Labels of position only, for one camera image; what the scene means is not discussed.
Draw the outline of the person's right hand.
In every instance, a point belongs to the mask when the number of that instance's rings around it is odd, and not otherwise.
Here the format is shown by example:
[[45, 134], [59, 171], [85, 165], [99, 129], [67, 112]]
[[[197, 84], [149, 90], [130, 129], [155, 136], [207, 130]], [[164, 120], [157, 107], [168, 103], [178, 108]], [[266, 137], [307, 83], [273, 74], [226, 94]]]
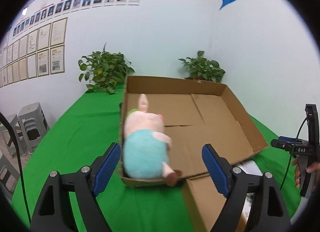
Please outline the person's right hand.
[[[296, 189], [300, 188], [300, 176], [301, 176], [301, 171], [298, 166], [298, 159], [295, 159], [292, 162], [292, 165], [295, 166], [295, 187]], [[311, 165], [309, 165], [306, 168], [306, 173], [315, 173], [316, 174], [316, 179], [315, 179], [315, 185], [313, 186], [313, 190], [317, 188], [317, 185], [319, 185], [319, 171], [320, 171], [320, 162], [313, 162]]]

